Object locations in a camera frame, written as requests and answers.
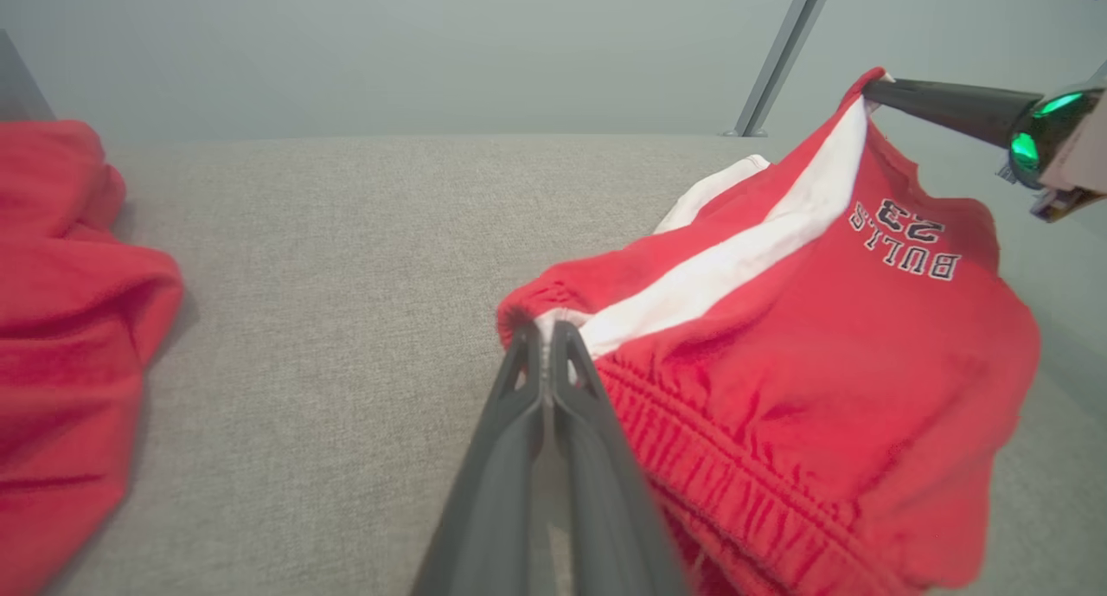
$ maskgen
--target metal pole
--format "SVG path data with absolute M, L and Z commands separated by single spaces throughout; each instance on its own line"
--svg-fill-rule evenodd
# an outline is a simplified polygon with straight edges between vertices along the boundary
M 738 122 L 733 131 L 724 132 L 723 135 L 743 137 L 765 135 L 761 126 L 776 95 L 779 94 L 792 64 L 795 63 L 799 49 L 815 25 L 824 3 L 826 0 L 792 0 L 792 6 L 788 6 L 788 12 L 784 16 L 780 29 L 776 33 L 776 40 L 773 41 L 757 81 L 754 82 L 754 88 L 742 109 Z

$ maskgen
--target white stripe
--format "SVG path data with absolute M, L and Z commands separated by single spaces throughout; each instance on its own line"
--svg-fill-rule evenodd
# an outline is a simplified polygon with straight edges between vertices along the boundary
M 555 307 L 536 317 L 535 326 L 538 327 L 538 333 L 542 337 L 542 343 L 549 343 L 550 339 L 554 338 L 554 325 L 558 321 L 568 321 L 580 328 L 591 318 L 592 316 L 587 312 L 566 307 Z
M 723 192 L 762 172 L 765 167 L 768 167 L 768 161 L 765 157 L 751 155 L 738 160 L 726 169 L 700 179 L 676 201 L 672 209 L 669 209 L 658 228 L 653 229 L 653 234 L 669 233 L 692 224 L 695 216 L 700 215 L 700 209 L 704 208 L 707 203 L 714 201 Z
M 703 316 L 724 296 L 821 235 L 849 205 L 865 148 L 865 100 L 850 104 L 765 222 L 669 270 L 581 327 L 592 358 Z

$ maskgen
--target gray fabric surface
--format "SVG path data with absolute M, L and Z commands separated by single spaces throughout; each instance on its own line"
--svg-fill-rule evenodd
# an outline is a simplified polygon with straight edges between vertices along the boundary
M 404 594 L 500 360 L 496 304 L 648 234 L 764 140 L 278 140 L 114 152 L 117 223 L 187 287 L 125 504 L 49 590 Z M 1107 434 L 1043 379 L 973 594 L 1107 592 Z M 565 465 L 536 473 L 532 593 L 569 594 Z

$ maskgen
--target red cloth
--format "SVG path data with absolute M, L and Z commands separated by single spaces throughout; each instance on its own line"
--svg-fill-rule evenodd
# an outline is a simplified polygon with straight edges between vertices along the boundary
M 687 226 L 499 308 L 505 342 L 580 327 L 704 594 L 910 595 L 981 566 L 1037 328 L 989 210 L 927 196 L 871 124 L 882 74 Z
M 108 230 L 126 188 L 76 122 L 0 124 L 0 594 L 35 594 L 122 501 L 143 368 L 180 302 Z

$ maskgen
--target gray wall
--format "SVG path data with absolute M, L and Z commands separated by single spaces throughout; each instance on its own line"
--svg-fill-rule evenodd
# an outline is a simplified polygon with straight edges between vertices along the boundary
M 0 0 L 115 142 L 722 132 L 790 0 Z
M 1107 1 L 827 0 L 764 126 L 797 143 L 878 65 L 893 76 L 1047 92 L 1088 79 L 1104 60 Z M 1107 419 L 1107 205 L 1042 224 L 1027 215 L 1033 194 L 994 176 L 999 148 L 894 110 L 875 119 L 920 164 L 930 193 L 991 207 L 1001 269 L 1042 327 L 1044 369 Z

